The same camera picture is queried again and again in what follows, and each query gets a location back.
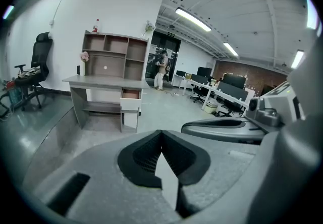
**small bottle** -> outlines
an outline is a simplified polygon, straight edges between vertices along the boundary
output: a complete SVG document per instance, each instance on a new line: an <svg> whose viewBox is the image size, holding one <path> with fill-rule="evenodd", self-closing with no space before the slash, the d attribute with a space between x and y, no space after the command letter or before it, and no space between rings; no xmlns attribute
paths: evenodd
<svg viewBox="0 0 323 224"><path fill-rule="evenodd" d="M95 24L93 26L92 32L97 33L98 25L99 25L99 19L96 19L96 22L95 22Z"/></svg>

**fluorescent light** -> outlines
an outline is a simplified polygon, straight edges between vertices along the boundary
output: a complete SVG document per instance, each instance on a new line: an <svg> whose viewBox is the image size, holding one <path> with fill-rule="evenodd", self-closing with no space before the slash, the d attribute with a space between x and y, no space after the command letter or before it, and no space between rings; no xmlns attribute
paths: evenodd
<svg viewBox="0 0 323 224"><path fill-rule="evenodd" d="M303 51L300 51L300 50L297 51L294 62L291 66L293 69L295 69L299 65L303 55L304 55Z"/></svg>
<svg viewBox="0 0 323 224"><path fill-rule="evenodd" d="M13 9L14 9L14 7L12 5L9 5L8 8L6 9L4 15L2 16L2 18L5 20Z"/></svg>
<svg viewBox="0 0 323 224"><path fill-rule="evenodd" d="M316 35L319 37L319 36L321 36L321 33L322 33L322 22L320 21L319 22L319 25L318 25L318 29L317 29Z"/></svg>
<svg viewBox="0 0 323 224"><path fill-rule="evenodd" d="M307 24L306 24L306 26L308 28L316 29L317 20L318 20L317 11L316 11L315 6L311 0L306 0L306 1L307 1Z"/></svg>
<svg viewBox="0 0 323 224"><path fill-rule="evenodd" d="M229 43L223 43L223 45L225 45L229 50L230 50L230 52L231 53L233 53L233 55L234 56L239 56L235 51L234 51L234 49L229 45Z"/></svg>
<svg viewBox="0 0 323 224"><path fill-rule="evenodd" d="M211 28L201 22L198 18L193 16L192 14L182 10L181 8L177 8L175 11L177 14L183 16L184 18L190 20L191 22L195 23L197 26L201 27L205 31L211 31Z"/></svg>

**wooden shelf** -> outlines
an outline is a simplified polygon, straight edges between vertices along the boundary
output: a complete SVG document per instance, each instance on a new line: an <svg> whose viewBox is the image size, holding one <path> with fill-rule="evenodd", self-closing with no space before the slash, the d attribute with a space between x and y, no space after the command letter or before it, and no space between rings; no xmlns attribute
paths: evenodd
<svg viewBox="0 0 323 224"><path fill-rule="evenodd" d="M88 101L84 105L83 110L84 111L100 112L100 113L120 114L121 107L119 104Z"/></svg>
<svg viewBox="0 0 323 224"><path fill-rule="evenodd" d="M126 54L105 50L93 50L93 49L83 49L82 51L89 52L89 55L98 55L102 57L116 57L116 58L125 58Z"/></svg>
<svg viewBox="0 0 323 224"><path fill-rule="evenodd" d="M136 61L136 62L141 62L141 63L143 63L143 61L142 61L142 60L136 60L136 59L130 59L130 58L126 58L126 60L131 60L131 61Z"/></svg>
<svg viewBox="0 0 323 224"><path fill-rule="evenodd" d="M85 31L82 48L90 55L86 63L86 75L141 80L147 40Z"/></svg>

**doorway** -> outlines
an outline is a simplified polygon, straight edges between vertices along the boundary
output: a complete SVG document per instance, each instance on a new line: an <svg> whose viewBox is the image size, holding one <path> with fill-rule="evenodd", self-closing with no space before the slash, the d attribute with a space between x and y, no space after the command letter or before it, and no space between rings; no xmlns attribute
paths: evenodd
<svg viewBox="0 0 323 224"><path fill-rule="evenodd" d="M164 76L164 80L171 82L174 74L175 64L177 60L177 54L180 47L181 41L167 36L165 34L154 31L151 45L149 49L147 68L145 73L145 78L154 79L158 72L158 66L155 64L157 61L161 61L163 50L167 51L168 55L168 65L170 70Z"/></svg>

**brick wall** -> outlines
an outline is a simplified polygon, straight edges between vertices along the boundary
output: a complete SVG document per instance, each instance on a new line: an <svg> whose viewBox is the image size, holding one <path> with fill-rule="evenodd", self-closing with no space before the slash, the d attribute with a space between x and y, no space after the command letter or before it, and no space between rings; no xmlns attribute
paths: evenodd
<svg viewBox="0 0 323 224"><path fill-rule="evenodd" d="M259 96L262 92L264 84L274 87L286 81L286 75L269 71L260 67L217 61L213 78L219 79L224 73L232 73L234 75L247 75L246 87L255 90L255 96Z"/></svg>

